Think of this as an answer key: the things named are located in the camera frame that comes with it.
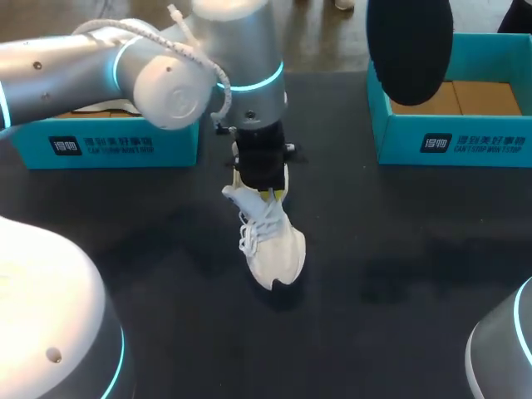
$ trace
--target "white cable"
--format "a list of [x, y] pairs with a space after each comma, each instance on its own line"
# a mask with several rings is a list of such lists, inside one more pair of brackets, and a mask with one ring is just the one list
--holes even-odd
[[[175, 18], [176, 23], [183, 30], [183, 33], [187, 36], [187, 39], [191, 41], [194, 45], [197, 45], [198, 42], [196, 41], [194, 35], [192, 35], [190, 29], [186, 26], [181, 13], [173, 6], [169, 6], [169, 11], [170, 15], [172, 15], [172, 18]], [[135, 27], [127, 22], [115, 21], [112, 19], [95, 19], [89, 22], [85, 22], [81, 24], [72, 34], [76, 35], [88, 33], [96, 29], [101, 29], [103, 27], [114, 27], [116, 29], [121, 29], [123, 31], [134, 33], [135, 35], [144, 37], [161, 45], [162, 47], [171, 50], [175, 54], [189, 58], [190, 60], [200, 64], [202, 67], [206, 67], [214, 71], [216, 76], [219, 78], [220, 83], [224, 86], [224, 104], [218, 112], [213, 112], [212, 114], [210, 114], [210, 116], [215, 124], [220, 123], [225, 118], [225, 116], [229, 112], [229, 108], [231, 107], [231, 102], [233, 100], [233, 96], [231, 94], [231, 83], [224, 70], [218, 64], [212, 62], [198, 47], [194, 48], [191, 46], [187, 46], [183, 43], [171, 42], [170, 40], [165, 39], [157, 33], [147, 31], [140, 27]]]

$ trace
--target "shoe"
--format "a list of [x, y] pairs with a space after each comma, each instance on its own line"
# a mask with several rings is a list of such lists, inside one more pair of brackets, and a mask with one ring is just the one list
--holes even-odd
[[342, 11], [351, 11], [355, 8], [355, 0], [335, 0], [334, 5]]
[[227, 185], [222, 194], [240, 208], [239, 249], [245, 254], [249, 270], [267, 290], [273, 282], [292, 284], [305, 262], [305, 236], [296, 230], [283, 209], [283, 201], [248, 187]]

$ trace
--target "black table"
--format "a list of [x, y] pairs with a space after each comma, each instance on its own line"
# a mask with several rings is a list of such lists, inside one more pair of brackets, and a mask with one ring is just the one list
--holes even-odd
[[138, 399], [471, 399], [470, 331], [532, 273], [532, 170], [378, 166], [365, 75], [287, 76], [295, 292], [249, 280], [220, 190], [229, 137], [190, 170], [27, 171], [0, 145], [0, 214], [96, 262]]

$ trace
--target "teal box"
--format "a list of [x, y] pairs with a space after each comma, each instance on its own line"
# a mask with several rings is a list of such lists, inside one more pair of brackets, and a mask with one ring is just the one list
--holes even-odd
[[532, 167], [530, 35], [455, 33], [446, 80], [509, 83], [523, 116], [396, 115], [370, 63], [367, 94], [378, 162]]
[[196, 164], [199, 123], [164, 131], [144, 118], [57, 118], [11, 141], [28, 169], [166, 168]]

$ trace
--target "white shoelace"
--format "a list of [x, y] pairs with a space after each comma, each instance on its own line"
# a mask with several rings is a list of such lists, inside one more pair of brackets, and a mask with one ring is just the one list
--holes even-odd
[[229, 81], [229, 78], [225, 74], [224, 70], [218, 64], [216, 64], [215, 62], [212, 62], [201, 51], [198, 41], [195, 39], [194, 35], [190, 31], [190, 29], [187, 27], [181, 12], [177, 10], [177, 8], [175, 8], [174, 5], [168, 6], [168, 11], [170, 12], [170, 16], [172, 17], [174, 22], [183, 31], [183, 33], [185, 34], [185, 37], [192, 44], [192, 46], [189, 46], [183, 43], [178, 43], [178, 42], [171, 42], [170, 40], [167, 40], [166, 38], [162, 37], [158, 33], [150, 32], [147, 29], [133, 26], [127, 22], [115, 21], [112, 19], [95, 19], [89, 22], [85, 22], [81, 24], [72, 34], [75, 35], [75, 34], [80, 34], [80, 33], [90, 33], [91, 31], [94, 31], [102, 27], [114, 27], [117, 29], [121, 29], [123, 31], [134, 33], [135, 35], [144, 37], [148, 40], [151, 40], [161, 45], [162, 47], [169, 49], [170, 51], [172, 51], [173, 53], [177, 55], [189, 58], [190, 60], [200, 64], [202, 67], [210, 69], [219, 78], [219, 81], [222, 84], [222, 86], [224, 86], [224, 104], [222, 105], [222, 108], [218, 112], [213, 112], [210, 114], [211, 118], [213, 119], [214, 124], [217, 125], [221, 123], [221, 121], [225, 118], [225, 116], [229, 112], [229, 108], [231, 107], [231, 103], [233, 100], [232, 93], [231, 93], [231, 83]]
[[242, 226], [240, 227], [239, 249], [248, 257], [255, 255], [260, 242], [270, 239], [281, 229], [284, 212], [279, 211], [280, 201], [271, 199], [268, 208], [257, 219], [248, 219], [239, 213]]

